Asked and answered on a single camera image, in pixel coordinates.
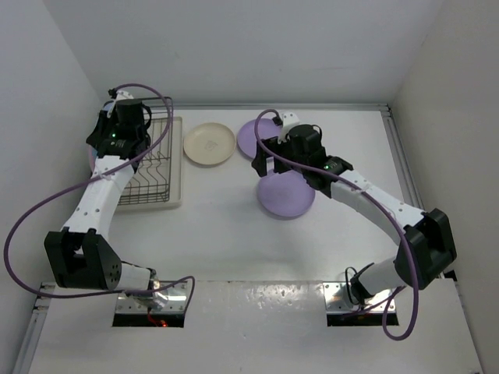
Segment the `pink plate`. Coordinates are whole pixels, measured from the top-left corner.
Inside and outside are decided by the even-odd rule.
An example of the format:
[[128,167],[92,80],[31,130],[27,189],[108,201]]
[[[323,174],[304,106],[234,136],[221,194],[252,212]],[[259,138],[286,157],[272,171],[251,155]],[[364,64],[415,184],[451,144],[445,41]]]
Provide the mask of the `pink plate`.
[[96,158],[97,151],[92,146],[88,146],[88,160],[91,172],[94,172]]

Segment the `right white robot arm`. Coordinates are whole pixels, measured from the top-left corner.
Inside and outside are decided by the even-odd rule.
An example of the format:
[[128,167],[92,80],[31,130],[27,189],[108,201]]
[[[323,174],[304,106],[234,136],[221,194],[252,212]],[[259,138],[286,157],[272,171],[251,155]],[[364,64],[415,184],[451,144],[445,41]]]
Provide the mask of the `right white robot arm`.
[[327,154],[317,127],[296,125],[283,137],[257,142],[252,166],[260,177],[267,175],[268,158],[274,160],[274,172],[299,172],[312,189],[354,209],[398,246],[396,256],[365,266],[350,280],[355,302],[403,286],[421,291],[456,260],[450,221],[443,211],[426,212],[375,186],[348,161]]

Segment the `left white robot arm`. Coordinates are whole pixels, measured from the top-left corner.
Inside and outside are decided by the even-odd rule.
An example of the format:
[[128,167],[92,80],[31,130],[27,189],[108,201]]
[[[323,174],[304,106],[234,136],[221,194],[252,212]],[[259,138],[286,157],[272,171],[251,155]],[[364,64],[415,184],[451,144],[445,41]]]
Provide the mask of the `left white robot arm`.
[[100,111],[87,143],[97,150],[93,177],[60,231],[48,232],[44,248],[61,288],[147,290],[152,271],[120,260],[108,242],[111,220],[138,156],[150,147],[151,111],[140,99],[116,101]]

